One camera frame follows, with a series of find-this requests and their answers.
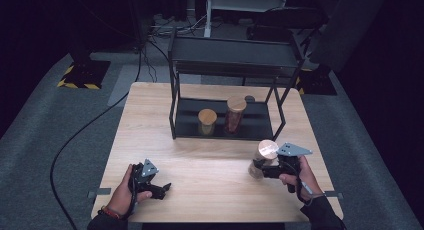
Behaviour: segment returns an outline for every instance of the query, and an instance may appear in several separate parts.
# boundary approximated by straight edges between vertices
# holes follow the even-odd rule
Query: sleeve
[[[90,221],[87,230],[127,230],[128,221],[118,220],[106,215],[97,215]]]
[[[312,230],[345,229],[325,196],[314,198],[311,205],[303,206],[300,211],[309,218]]]

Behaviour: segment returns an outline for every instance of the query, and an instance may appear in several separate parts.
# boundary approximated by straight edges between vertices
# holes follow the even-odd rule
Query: jar lid
[[[259,153],[266,159],[277,157],[278,144],[271,140],[262,140],[258,146]]]
[[[199,112],[199,120],[202,122],[202,124],[204,125],[211,125],[216,121],[216,113],[214,110],[212,109],[203,109]]]
[[[233,96],[228,98],[227,106],[234,112],[241,112],[246,108],[247,103],[244,97]]]

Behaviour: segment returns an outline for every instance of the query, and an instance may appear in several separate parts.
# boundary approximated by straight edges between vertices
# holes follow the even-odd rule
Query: human hand
[[[109,201],[109,204],[107,205],[107,208],[119,215],[125,215],[130,208],[131,205],[131,197],[132,194],[128,188],[128,181],[131,177],[131,171],[132,171],[133,165],[130,164],[128,166],[127,172],[124,175],[124,178],[122,179],[122,182],[119,184],[119,186],[116,188],[115,192],[112,195],[112,198]],[[152,197],[152,192],[150,191],[144,191],[137,194],[137,202],[140,203],[143,200],[146,200],[148,198]]]
[[[308,164],[308,160],[306,160],[305,156],[299,157],[300,163],[300,174],[299,177],[302,182],[306,183],[306,185],[311,189],[312,194],[310,194],[304,187],[302,187],[300,191],[300,197],[304,201],[309,201],[311,198],[319,197],[323,195],[321,188],[318,185],[318,182],[315,178],[314,173],[312,172],[311,167]],[[297,188],[297,177],[289,174],[280,174],[280,180],[284,185],[291,184]]]

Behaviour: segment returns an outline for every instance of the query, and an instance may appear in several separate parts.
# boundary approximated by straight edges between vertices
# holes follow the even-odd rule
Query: wire
[[[194,25],[191,25],[190,19],[188,19],[188,17],[187,17],[187,22],[189,23],[189,26],[194,26]],[[194,31],[193,30],[191,30],[190,32],[191,32],[191,34],[193,36],[196,36],[196,35],[194,35]]]
[[[137,81],[138,77],[140,76],[140,72],[141,72],[141,54],[139,54],[139,58],[138,58],[138,72],[137,72],[137,77],[135,79],[135,81]],[[60,154],[63,152],[63,150],[65,149],[65,147],[78,135],[80,134],[84,129],[86,129],[88,126],[90,126],[93,122],[95,122],[97,119],[99,119],[101,116],[103,116],[104,114],[106,114],[107,112],[109,112],[112,108],[114,108],[116,105],[118,105],[122,100],[124,100],[127,96],[128,96],[127,92],[123,97],[121,97],[121,99],[119,99],[116,103],[114,103],[112,106],[110,106],[109,108],[107,108],[106,110],[104,110],[102,113],[100,113],[99,115],[97,115],[95,118],[93,118],[91,121],[89,121],[88,123],[86,123],[82,128],[80,128],[77,132],[75,132],[64,144],[63,146],[60,148],[60,150],[56,153],[52,165],[50,166],[50,186],[53,190],[53,194],[54,197],[57,201],[57,203],[59,204],[60,208],[62,209],[63,213],[65,214],[66,218],[68,219],[68,222],[71,224],[72,229],[77,230],[77,227],[75,226],[74,221],[72,220],[71,216],[69,215],[68,211],[66,210],[65,206],[63,205],[62,201],[60,200],[59,195],[57,194],[56,191],[56,187],[54,185],[54,168],[56,165],[56,161],[59,158]]]
[[[195,24],[191,24],[190,21],[187,18],[187,21],[189,22],[189,25],[186,27],[177,27],[177,31],[178,34],[180,35],[184,35],[184,34],[193,34],[194,35],[194,31],[201,29],[200,27],[198,27],[198,25],[203,21],[203,19],[206,17],[206,15],[202,16]],[[169,28],[172,29],[174,27],[165,27],[165,26],[153,26],[153,27],[157,27],[157,28]],[[152,33],[152,36],[155,37],[159,37],[159,38],[169,38],[171,35],[172,31],[171,30],[166,30],[166,31],[155,31]]]
[[[154,44],[152,41],[149,41],[149,43],[152,44],[153,47],[155,47],[157,50],[159,50],[159,52],[162,53],[162,55],[165,57],[166,61],[169,62],[169,59],[166,54],[156,44]]]
[[[121,35],[123,35],[123,36],[126,36],[126,37],[128,37],[128,38],[130,38],[130,39],[133,39],[133,40],[139,40],[139,39],[137,39],[137,37],[136,36],[132,36],[132,35],[129,35],[129,34],[127,34],[127,33],[124,33],[124,32],[122,32],[122,31],[120,31],[120,30],[118,30],[118,29],[116,29],[115,27],[113,27],[113,26],[111,26],[110,24],[108,24],[106,21],[104,21],[102,18],[100,18],[97,14],[95,14],[89,7],[87,7],[87,5],[85,5],[84,4],[84,2],[82,1],[82,0],[76,0],[84,9],[86,9],[94,18],[96,18],[99,22],[101,22],[102,24],[104,24],[106,27],[108,27],[109,29],[111,29],[112,31],[114,31],[114,32],[116,32],[116,33],[119,33],[119,34],[121,34]],[[196,30],[198,30],[198,29],[200,29],[200,28],[198,28],[198,27],[196,27],[196,25],[197,24],[199,24],[199,22],[201,21],[201,20],[203,20],[204,18],[206,17],[206,15],[204,15],[201,19],[199,19],[199,21],[197,21],[194,25],[191,25],[191,23],[190,23],[190,21],[188,21],[189,23],[190,23],[190,25],[189,26],[187,26],[187,27],[181,27],[180,28],[180,30],[181,31],[188,31],[188,33],[182,33],[181,32],[181,34],[189,34],[189,33],[191,33],[191,34],[193,34],[194,35],[194,31],[196,31]],[[171,23],[172,21],[174,21],[174,19],[173,19],[173,17],[171,17],[170,19],[168,19],[167,20],[167,22],[166,23],[164,23],[164,24],[162,24],[161,26],[152,26],[152,27],[155,27],[155,28],[158,28],[158,29],[156,29],[154,32],[152,32],[152,35],[153,36],[156,36],[156,37],[160,37],[160,38],[167,38],[166,36],[167,35],[170,35],[171,34],[171,31],[165,31],[165,32],[159,32],[159,30],[161,29],[161,28],[163,28],[165,25],[167,25],[167,24],[169,24],[169,23]]]
[[[146,65],[147,65],[147,67],[149,69],[149,75],[152,78],[152,82],[154,82],[154,83],[157,82],[158,81],[158,77],[156,75],[156,69],[149,63],[149,58],[147,57],[147,48],[146,48],[146,45],[144,45],[144,52],[143,52],[143,49],[140,49],[140,52],[143,53],[143,55],[144,55],[144,62],[146,63]],[[154,77],[152,76],[151,69],[154,70],[154,75],[155,75]]]

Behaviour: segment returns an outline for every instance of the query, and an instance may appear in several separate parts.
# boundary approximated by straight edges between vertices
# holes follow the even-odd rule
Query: gray carpet
[[[243,38],[244,31],[245,26],[223,24],[213,29],[212,36]],[[168,40],[155,40],[166,51]],[[157,81],[165,82],[166,60],[150,44],[147,48]],[[65,56],[45,75],[0,140],[1,230],[71,229],[50,187],[52,161],[70,137],[125,95],[131,79],[135,81],[138,64],[133,53],[94,53],[91,57],[112,62],[102,89],[56,87],[72,62]],[[141,68],[139,80],[153,81],[144,61]],[[343,194],[340,201],[348,229],[422,229],[342,86],[334,74],[330,77],[337,96],[302,95],[302,100],[335,189]],[[221,80],[190,81],[217,84]],[[69,142],[56,163],[56,190],[78,229],[85,229],[90,221],[93,199],[87,194],[100,184],[122,109],[111,108],[90,124]],[[140,228],[141,224],[130,224],[130,229]],[[286,229],[309,229],[309,224],[288,223]]]

